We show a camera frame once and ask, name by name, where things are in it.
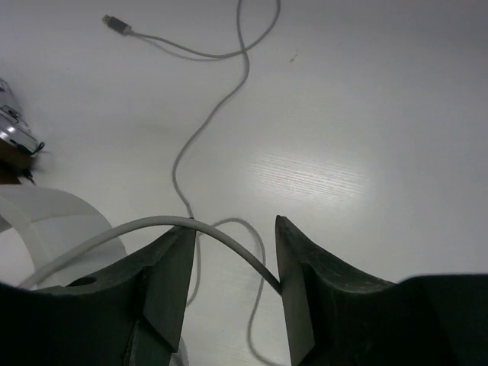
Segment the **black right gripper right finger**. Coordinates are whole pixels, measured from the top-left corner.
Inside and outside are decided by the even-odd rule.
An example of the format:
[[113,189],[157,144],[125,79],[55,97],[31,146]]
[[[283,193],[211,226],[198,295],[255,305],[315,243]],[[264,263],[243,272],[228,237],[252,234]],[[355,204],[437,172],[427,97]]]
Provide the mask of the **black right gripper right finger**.
[[275,220],[281,299],[294,365],[485,365],[487,276],[393,283]]

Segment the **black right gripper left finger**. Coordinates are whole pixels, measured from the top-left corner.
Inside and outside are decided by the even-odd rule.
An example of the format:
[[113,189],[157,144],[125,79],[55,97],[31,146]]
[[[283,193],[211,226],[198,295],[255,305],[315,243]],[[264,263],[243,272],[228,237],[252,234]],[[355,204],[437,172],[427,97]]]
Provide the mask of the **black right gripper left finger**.
[[3,365],[167,365],[178,350],[195,231],[172,228],[61,287],[1,287]]

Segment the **white over-ear headphones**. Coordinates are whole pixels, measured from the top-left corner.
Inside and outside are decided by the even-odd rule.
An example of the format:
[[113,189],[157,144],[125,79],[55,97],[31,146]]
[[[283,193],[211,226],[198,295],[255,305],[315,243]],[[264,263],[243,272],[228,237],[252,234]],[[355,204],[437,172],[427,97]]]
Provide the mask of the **white over-ear headphones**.
[[[1,231],[17,231],[27,247],[35,274],[111,228],[105,216],[74,194],[37,186],[1,186]],[[22,281],[20,286],[27,289],[65,286],[126,255],[121,239],[114,238],[53,270],[46,278]]]

